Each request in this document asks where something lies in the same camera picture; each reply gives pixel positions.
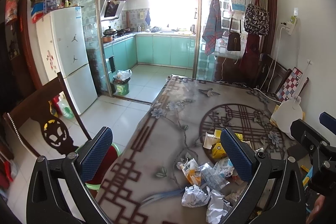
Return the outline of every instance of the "plaid cloth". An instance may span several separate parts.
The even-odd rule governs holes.
[[[210,12],[202,38],[205,40],[205,54],[215,51],[216,39],[222,38],[221,6],[219,0],[212,0]]]

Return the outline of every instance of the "human hand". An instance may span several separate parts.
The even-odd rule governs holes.
[[[323,195],[320,195],[317,198],[317,200],[315,201],[315,204],[314,204],[314,209],[311,211],[310,215],[308,216],[308,218],[306,220],[306,224],[309,224],[316,217],[316,215],[320,212],[325,199],[326,199],[326,197],[323,196]]]

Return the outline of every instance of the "range hood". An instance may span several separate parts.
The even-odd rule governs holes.
[[[100,20],[118,19],[126,0],[100,0]]]

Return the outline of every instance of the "white refrigerator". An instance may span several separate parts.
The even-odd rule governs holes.
[[[81,7],[51,11],[36,22],[39,47],[49,81],[60,71],[78,114],[96,99],[86,54]]]

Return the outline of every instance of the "dining table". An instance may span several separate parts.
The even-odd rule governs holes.
[[[253,150],[263,147],[271,158],[285,159],[297,142],[271,124],[277,103],[269,98],[243,84],[171,77],[106,172],[98,204],[115,224],[206,223],[207,206],[181,205],[190,183],[178,163],[194,158],[213,166],[205,134],[226,127]]]

